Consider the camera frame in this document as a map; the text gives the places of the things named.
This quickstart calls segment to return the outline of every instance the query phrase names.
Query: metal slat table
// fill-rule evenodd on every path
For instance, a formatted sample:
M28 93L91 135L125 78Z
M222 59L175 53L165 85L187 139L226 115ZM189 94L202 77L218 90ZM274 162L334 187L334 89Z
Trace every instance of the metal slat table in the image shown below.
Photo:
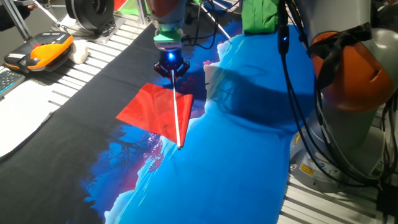
M89 56L86 62L80 65L68 62L54 72L37 77L51 86L48 96L50 111L57 110L68 101L148 26L143 25L138 16L115 14L115 17L126 21L108 43L87 43ZM397 176L394 175L391 181L397 185ZM302 185L290 175L278 223L394 223L394 217L385 217L376 210L376 199L375 189L349 189L338 194L324 194Z

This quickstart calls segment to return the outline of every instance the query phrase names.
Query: table surface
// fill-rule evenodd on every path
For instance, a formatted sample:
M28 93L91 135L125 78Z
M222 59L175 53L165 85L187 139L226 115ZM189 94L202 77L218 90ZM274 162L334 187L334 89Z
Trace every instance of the table surface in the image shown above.
M123 18L126 22L107 43L88 42L89 56L86 62L76 65L68 61L50 75L35 77L36 80L44 84L39 88L45 88L47 91L46 94L36 96L42 98L41 100L44 100L47 104L41 114L49 114L61 107L102 68L127 48L146 28L139 22L137 16L115 14L115 17ZM20 85L12 90L13 97L15 95L22 97L25 92L23 88L27 87ZM0 106L9 101L7 97L10 98L6 95L5 100L0 100ZM10 119L17 123L25 122L20 120L18 116ZM42 122L43 116L33 115L30 120L27 129L34 130ZM396 175L391 178L391 183L398 184ZM337 194L324 194L309 189L293 176L290 176L278 223L394 223L394 217L384 217L381 212L376 211L376 199L377 190L375 189L352 189Z

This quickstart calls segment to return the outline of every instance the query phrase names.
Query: yellow label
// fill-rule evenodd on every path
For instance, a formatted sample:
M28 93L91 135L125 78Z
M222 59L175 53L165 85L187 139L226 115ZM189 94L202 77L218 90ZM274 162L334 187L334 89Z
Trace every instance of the yellow label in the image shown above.
M298 133L296 135L296 142L294 143L295 146L299 143L300 138L301 138L301 135L300 135L300 133Z
M304 163L301 164L300 170L303 171L304 173L310 175L310 176L312 176L314 171L315 171L314 169L312 169L311 167L305 165Z

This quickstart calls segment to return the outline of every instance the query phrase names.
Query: black cable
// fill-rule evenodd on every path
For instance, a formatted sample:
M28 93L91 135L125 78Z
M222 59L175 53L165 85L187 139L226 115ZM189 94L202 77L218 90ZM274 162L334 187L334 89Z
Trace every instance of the black cable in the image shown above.
M232 6L227 7L226 9L218 10L217 12L226 12L226 11L232 9L233 7L235 7L237 4L239 4L240 1L243 1L243 0L238 0L238 1L237 1L236 3L234 3Z
M307 34L305 33L304 27L302 25L302 20L300 18L300 14L297 10L297 6L292 0L286 0L287 7L289 8L290 13L292 14L292 21L294 21L296 25L296 29L298 29L298 40L304 44L305 48L308 50L309 44L307 40Z
M396 99L397 94L398 94L398 90L393 94L393 97L392 97L392 98L395 98L395 99ZM386 125L385 125L384 121L385 121L385 119L386 119L386 114L387 114L387 112L388 112L389 109L391 108L391 105L393 105L393 111L394 111L394 112L396 111L396 100L392 100L392 98L386 102L386 104L384 105L383 111L382 111L382 115L381 115L381 129L382 129L383 131L386 131Z
M115 30L116 30L116 23L112 21L105 25L105 27L102 29L103 32L99 35L99 37L107 37L111 35Z
M305 119L304 119L304 117L303 117L302 111L301 111L301 109L300 109L300 106L299 106L297 97L295 96L293 86L292 86L292 84L291 84L291 82L290 82L289 74L287 73L287 66L286 66L286 62L285 62L285 55L286 55L286 53L287 53L287 51L288 51L288 48L289 48L289 41L288 41L288 39L289 39L289 28L287 27L287 12L286 12L285 7L284 7L284 2L282 2L282 4L279 5L279 12L280 12L280 13L283 12L283 13L285 13L285 14L282 14L282 15L279 17L279 18L280 18L280 21L279 21L279 23L280 23L280 30L279 30L279 35L280 35L280 36L279 36L279 52L280 52L280 54L281 54L281 57L282 57L282 64L283 64L283 66L284 66L284 73L285 73L286 84L287 84L287 88L288 88L288 94L289 94L290 105L291 105L291 107L292 107L292 112L293 112L293 114L294 114L294 118L295 118L295 121L296 121L297 128L298 128L299 133L300 133L300 135L301 135L301 137L302 137L302 139L303 139L302 141L303 141L303 143L304 143L304 145L305 145L305 148L306 148L308 154L310 155L310 157L311 157L312 160L314 161L315 165L319 168L319 170L322 171L322 172L323 172L326 176L328 176L329 178L333 179L334 181L337 181L337 182L339 182L339 183L341 183L341 184L344 184L344 185L347 185L347 186L351 186L351 187L367 187L367 186L375 186L375 185L378 185L379 182L378 182L377 180L371 180L371 181L367 181L367 182L361 181L361 180L359 180L358 178L356 178L355 175L353 175L351 172L349 172L349 169L341 169L341 171L342 171L343 173L346 173L346 175L348 175L348 177L351 177L352 179L357 180L358 182L364 183L364 184L359 185L359 184L344 183L344 182L342 182L342 181L340 181L340 180L338 180L338 179L336 179L336 178L333 178L331 175L327 174L327 173L319 166L319 164L317 163L317 161L313 158L312 153L311 153L310 150L309 150L308 144L307 144L306 140L305 140L304 137L303 137L303 133L302 133L302 130L301 130L301 127L300 127L299 119L298 119L298 117L297 117L297 114L296 114L296 112L295 112L294 105L293 105L293 103L292 103L292 96L293 96L293 98L294 98L294 100L295 100L295 102L296 102L296 105L297 105L297 109L298 109L298 111L299 111L299 113L300 113L301 119L302 119L302 121L303 121L303 123L304 123L304 126L305 126L305 129L306 129L306 131L307 131L308 137L310 138L310 140L312 140L311 134L309 133L309 130L308 130L308 127L307 127L307 123L306 123L306 121L305 121ZM318 99L319 101L321 100L320 92L319 92L319 94L315 94L315 96L317 97L317 99ZM311 142L313 143L313 145L315 146L315 148L317 149L317 151L318 151L320 154L324 155L324 153L323 153L321 150L319 150L319 147L315 144L315 142L313 142L313 140L312 140ZM330 150L330 147L331 147L330 144L328 144L328 143L326 142L326 145L329 145L328 150L329 150L330 152L333 151L333 150ZM324 156L324 157L325 157L332 165L334 165L334 162L331 162L331 160L328 159L326 156Z
M316 112L316 114L317 114L318 122L320 123L320 125L323 125L323 119L321 119L322 116L321 116L321 114L320 114L320 112L322 111L322 98L321 98L321 95L320 95L321 91L320 91L320 89L317 87L316 84L317 84L317 83L316 83L316 79L315 79L315 91L316 91L315 96L317 96L316 99L318 100L318 102L315 104L315 112ZM384 112L384 115L385 115L385 113L388 111L388 109L390 108L390 105L391 105L393 99L394 99L394 98L392 97L392 98L386 103L387 106L384 108L384 111L385 111L385 112ZM325 146L326 146L326 148L328 149L328 152L329 152L330 155L332 156L332 159L333 159L334 161L336 161L337 164L338 164L339 159L338 159L338 156L334 153L335 151L333 150L333 146L332 146L329 142L327 142L325 133L322 133L322 135L323 135L323 140L324 140L324 142L325 142ZM360 183L364 183L364 184L374 184L374 185L377 185L377 184L378 184L378 182L377 182L376 180L370 180L369 178L367 178L366 180L363 180L363 176L358 175L358 174L356 174L355 172L351 171L350 167L346 167L346 166L345 166L346 164L345 164L344 162L340 162L340 164L341 164L341 166L340 166L340 167L337 166L337 168L339 168L339 170L342 171L342 173L346 174L348 177L350 177L350 178L352 178L352 179L354 179L354 180L356 180L356 181L358 181L358 182L360 182ZM387 170L383 170L383 172L382 172L382 174L380 175L379 179L385 179L386 176L387 176Z
M288 16L289 16L289 19L290 19L292 22L294 22L294 20L292 19L292 17L291 17L290 15L288 15ZM297 28L297 25L296 25L295 22L293 23L293 26L294 26L294 29L297 31L297 33L300 35L300 31L299 31L299 29Z
M383 164L384 164L384 166L390 166L390 152L388 151L388 147L387 147L387 143L386 143L386 145L384 146L384 153L385 153L385 157L386 158L384 158L384 162L383 162Z
M318 123L320 124L320 126L322 126L322 125L324 125L324 124L323 124L322 115L321 115L321 112L322 112L322 97L321 97L321 94L320 94L320 89L319 89L319 87L318 87L318 85L317 85L317 79L314 80L314 85L315 85L315 94L314 94L314 95L315 95L315 99L316 99L316 102L315 102L315 113L316 113L316 115L317 115ZM323 137L322 137L323 142L325 143L326 149L328 150L328 152L329 152L329 154L330 154L330 156L331 156L331 159L328 158L328 157L326 156L326 154L323 153L323 151L320 151L319 147L316 145L315 142L312 142L312 144L314 144L314 146L315 146L315 148L317 149L317 151L318 151L329 163L331 163L331 164L334 165L336 168L338 168L342 173L346 174L348 177L350 177L350 178L352 178L352 179L354 179L354 180L356 180L356 181L358 181L358 182L363 182L363 180L361 180L361 179L362 179L361 177L358 177L358 176L355 175L355 173L353 173L349 168L345 167L345 163L343 163L343 162L338 163L339 159L338 159L338 156L334 153L333 146L331 145L330 142L328 142L328 141L326 140L325 133L322 132L322 136L323 136Z
M397 147L397 139L396 139L396 135L395 135L396 127L393 123L393 117L392 117L393 112L394 112L394 104L391 104L391 108L389 111L389 120L390 120L392 144L394 146L394 160L392 162L392 167L390 168L387 177L389 177L391 174L393 174L395 172L395 169L397 168L397 165L398 165L398 147Z
M283 68L284 68L285 79L286 79L286 85L287 85L287 91L288 91L288 96L289 96L289 103L290 103L290 107L292 108L293 117L294 117L294 120L295 120L297 129L298 129L298 131L299 131L299 133L300 133L302 142L303 142L303 144L304 144L304 146L305 146L305 149L306 149L308 155L310 156L310 158L312 159L313 163L314 163L314 164L316 165L316 167L317 167L323 174L325 174L327 177L329 177L330 179L332 179L332 180L334 180L334 181L336 181L336 182L338 182L338 183L341 183L341 184L343 184L343 185L346 185L346 186L349 186L349 187L369 187L369 186L373 186L373 184L371 184L371 185L370 185L370 184L349 184L349 183L346 183L346 182L342 182L341 180L338 180L337 178L334 178L333 176L331 176L330 174L328 174L328 173L319 165L319 163L318 163L317 160L315 159L314 155L312 154L312 152L311 152L311 150L310 150L310 148L309 148L309 146L308 146L308 144L307 144L307 141L306 141L305 138L304 138L304 134L303 134L302 129L301 129L301 127L300 127L300 121L299 121L299 119L298 119L298 117L297 117L297 114L296 114L296 111L295 111L295 107L294 107L293 100L292 100L292 95L294 96L295 93L294 93L294 91L293 91L293 89L292 89L292 87L291 87L291 82L290 82L289 74L288 74L288 72L287 72L286 55L281 55L281 59L282 59L282 65L283 65Z
M215 5L214 5L213 0L209 0L209 3L211 4L213 10L215 10ZM198 46L198 47L201 47L201 48L203 48L203 49L205 49L205 50L210 50L210 49L214 46L215 39L216 39L216 35L217 35L217 30L218 30L218 15L217 15L217 14L214 15L214 18L215 18L215 29L214 29L213 34L212 34L212 35L209 35L208 37L198 37L199 27L200 27L200 11L201 11L201 4L202 4L202 1L200 1L200 5L199 5L198 17L197 17L197 18L198 18L198 20L197 20L197 29L196 29L196 32L195 32L194 41L193 41L193 43L192 43L192 42L191 42L191 38L189 38L189 36L187 36L186 39L183 40L183 41L186 41L186 40L189 41L189 44L188 44L188 45L184 45L184 46L191 46L191 47ZM202 46L202 45L200 45L200 44L197 44L197 40L198 40L198 39L206 39L206 38L209 38L209 37L213 37L213 40L212 40L211 45L210 45L209 47L204 47L204 46Z

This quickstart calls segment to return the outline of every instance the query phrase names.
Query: speaker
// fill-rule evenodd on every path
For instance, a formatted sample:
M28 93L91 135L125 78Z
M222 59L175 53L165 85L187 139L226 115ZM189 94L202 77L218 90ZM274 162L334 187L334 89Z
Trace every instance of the speaker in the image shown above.
M114 0L66 0L65 5L69 17L94 32L113 18Z

